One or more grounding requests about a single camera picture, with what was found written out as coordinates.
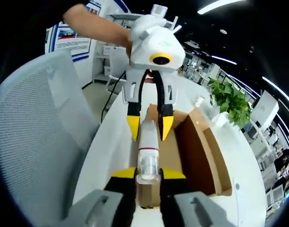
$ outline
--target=bulletin board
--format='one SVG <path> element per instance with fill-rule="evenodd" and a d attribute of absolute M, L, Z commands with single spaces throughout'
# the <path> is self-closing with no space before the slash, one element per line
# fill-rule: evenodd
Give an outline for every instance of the bulletin board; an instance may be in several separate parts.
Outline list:
<path fill-rule="evenodd" d="M 86 9 L 90 13 L 99 15 L 101 4 L 91 0 L 86 5 Z M 69 49 L 73 61 L 80 61 L 89 57 L 90 38 L 83 37 L 73 31 L 64 20 L 57 24 L 54 30 L 51 51 Z"/>

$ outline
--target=black ceiling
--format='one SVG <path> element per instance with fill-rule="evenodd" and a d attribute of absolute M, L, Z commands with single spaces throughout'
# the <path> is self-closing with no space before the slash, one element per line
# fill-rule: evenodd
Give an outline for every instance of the black ceiling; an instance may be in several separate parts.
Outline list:
<path fill-rule="evenodd" d="M 124 0 L 132 13 L 148 14 L 153 4 L 167 6 L 166 19 L 179 16 L 182 25 L 176 37 L 183 44 L 193 40 L 200 49 L 237 65 L 204 54 L 200 57 L 218 64 L 257 93 L 267 90 L 276 99 L 289 102 L 262 80 L 265 76 L 289 96 L 289 1 L 246 0 L 212 10 L 204 15 L 197 11 L 216 0 Z M 189 51 L 194 49 L 185 45 Z M 279 114 L 289 125 L 289 114 L 280 105 Z"/>

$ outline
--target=cardboard box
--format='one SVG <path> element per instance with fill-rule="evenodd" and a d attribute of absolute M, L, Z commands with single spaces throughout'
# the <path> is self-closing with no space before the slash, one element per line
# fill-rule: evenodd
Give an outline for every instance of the cardboard box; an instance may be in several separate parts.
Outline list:
<path fill-rule="evenodd" d="M 157 106 L 150 105 L 146 119 L 158 122 Z M 182 172 L 189 187 L 206 195 L 231 195 L 231 182 L 222 153 L 208 123 L 198 109 L 174 112 L 165 141 L 159 138 L 159 166 Z M 142 207 L 160 205 L 160 185 L 139 185 Z"/>

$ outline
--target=black cable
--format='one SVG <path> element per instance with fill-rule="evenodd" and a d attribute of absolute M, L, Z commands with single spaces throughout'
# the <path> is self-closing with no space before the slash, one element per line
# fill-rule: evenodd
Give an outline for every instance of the black cable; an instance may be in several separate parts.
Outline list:
<path fill-rule="evenodd" d="M 108 102 L 111 100 L 112 94 L 113 94 L 113 92 L 115 91 L 115 88 L 116 88 L 116 86 L 117 86 L 118 81 L 119 81 L 124 75 L 125 75 L 125 71 L 124 71 L 123 74 L 118 78 L 118 80 L 116 80 L 116 83 L 115 83 L 115 85 L 114 85 L 114 87 L 113 87 L 113 89 L 112 89 L 112 91 L 111 91 L 111 94 L 110 94 L 110 96 L 109 96 L 109 98 L 108 98 L 105 106 L 104 106 L 103 109 L 102 109 L 102 112 L 101 112 L 101 123 L 102 123 L 102 120 L 103 120 L 103 112 L 106 110 L 106 106 L 107 106 Z"/>

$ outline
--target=desk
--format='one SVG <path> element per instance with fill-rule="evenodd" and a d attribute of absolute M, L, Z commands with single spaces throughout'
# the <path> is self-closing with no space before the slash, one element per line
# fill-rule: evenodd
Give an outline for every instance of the desk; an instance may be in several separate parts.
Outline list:
<path fill-rule="evenodd" d="M 177 104 L 174 109 L 189 113 L 197 96 L 205 98 L 209 105 L 210 94 L 202 86 L 185 78 L 177 77 Z M 141 118 L 143 121 L 149 104 L 157 104 L 157 90 L 154 84 L 145 84 L 142 91 Z M 118 169 L 136 166 L 137 143 L 131 138 L 126 121 L 127 105 L 119 95 L 105 116 L 87 154 L 82 167 L 73 203 L 78 202 L 94 189 L 103 189 L 111 174 Z M 222 128 L 212 128 L 228 167 L 233 185 L 231 196 L 217 196 L 212 199 L 228 213 L 228 219 L 235 225 L 262 227 L 266 216 L 266 197 L 263 179 L 254 154 L 244 135 L 229 123 Z M 162 226 L 159 209 L 136 208 L 132 226 Z"/>

